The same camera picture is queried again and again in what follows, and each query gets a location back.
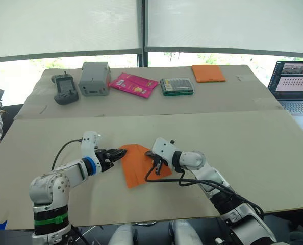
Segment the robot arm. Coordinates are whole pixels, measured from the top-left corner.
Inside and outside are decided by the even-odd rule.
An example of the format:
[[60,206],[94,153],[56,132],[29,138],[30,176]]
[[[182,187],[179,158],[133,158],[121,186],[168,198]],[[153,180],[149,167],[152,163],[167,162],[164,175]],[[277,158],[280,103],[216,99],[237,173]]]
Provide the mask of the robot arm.
[[206,196],[220,213],[220,218],[229,226],[230,235],[236,244],[272,244],[275,236],[262,219],[256,214],[248,201],[238,196],[218,170],[211,167],[203,153],[198,151],[181,152],[174,145],[174,141],[157,138],[151,150],[155,159],[160,161],[156,165],[156,174],[162,161],[171,170],[182,173],[182,169],[190,170],[198,180],[208,180],[219,183],[225,191],[215,187],[199,184]]
[[85,132],[81,144],[82,159],[65,163],[36,177],[30,184],[35,220],[33,245],[71,244],[67,206],[70,190],[89,176],[108,170],[126,153],[126,150],[118,149],[97,150],[99,139],[96,132]]

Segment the blue ring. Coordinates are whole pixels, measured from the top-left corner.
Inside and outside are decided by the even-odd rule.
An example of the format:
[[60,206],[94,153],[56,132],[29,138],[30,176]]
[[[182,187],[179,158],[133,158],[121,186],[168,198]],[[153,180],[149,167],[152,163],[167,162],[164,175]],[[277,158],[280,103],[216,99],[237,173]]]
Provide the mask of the blue ring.
[[90,162],[90,164],[92,166],[92,175],[94,175],[97,172],[96,164],[95,164],[94,160],[92,160],[90,157],[85,157],[85,158],[88,159],[88,161]]

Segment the pink snack bag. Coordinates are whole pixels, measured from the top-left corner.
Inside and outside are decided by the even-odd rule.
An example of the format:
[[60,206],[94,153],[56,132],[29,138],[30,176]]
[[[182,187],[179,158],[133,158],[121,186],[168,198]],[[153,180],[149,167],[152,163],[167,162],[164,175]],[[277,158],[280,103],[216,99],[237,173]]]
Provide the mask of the pink snack bag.
[[121,73],[110,86],[140,97],[149,98],[158,82],[128,73]]

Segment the table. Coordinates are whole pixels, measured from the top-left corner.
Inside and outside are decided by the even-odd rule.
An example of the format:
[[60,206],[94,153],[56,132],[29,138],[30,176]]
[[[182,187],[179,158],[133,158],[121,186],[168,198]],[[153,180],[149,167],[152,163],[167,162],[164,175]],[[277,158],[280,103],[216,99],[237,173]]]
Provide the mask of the table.
[[51,82],[51,76],[67,71],[73,76],[74,82],[78,83],[82,70],[47,69],[15,119],[282,109],[247,65],[224,65],[220,69],[226,78],[224,83],[197,83],[191,67],[112,68],[112,79],[122,72],[156,81],[161,78],[189,77],[195,86],[195,94],[164,97],[161,87],[157,86],[151,97],[145,99],[111,88],[109,96],[101,97],[84,97],[79,91],[79,100],[68,105],[58,105],[54,101],[56,87]]
[[[65,142],[86,130],[102,134],[101,148],[150,148],[159,136],[174,139],[183,151],[203,152],[237,192],[265,212],[303,208],[303,130],[284,110],[23,119],[0,145],[0,222],[7,220],[7,229],[33,228],[30,182],[50,170]],[[58,164],[76,158],[80,146],[74,143]],[[214,216],[198,186],[147,183],[128,189],[119,163],[73,189],[69,200],[75,226]]]

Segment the laptop screen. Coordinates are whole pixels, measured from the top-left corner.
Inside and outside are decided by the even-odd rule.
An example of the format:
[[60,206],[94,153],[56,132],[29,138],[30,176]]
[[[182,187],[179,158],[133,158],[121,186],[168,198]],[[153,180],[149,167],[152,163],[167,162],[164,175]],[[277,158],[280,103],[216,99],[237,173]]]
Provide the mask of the laptop screen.
[[278,61],[268,89],[277,99],[303,100],[303,61]]

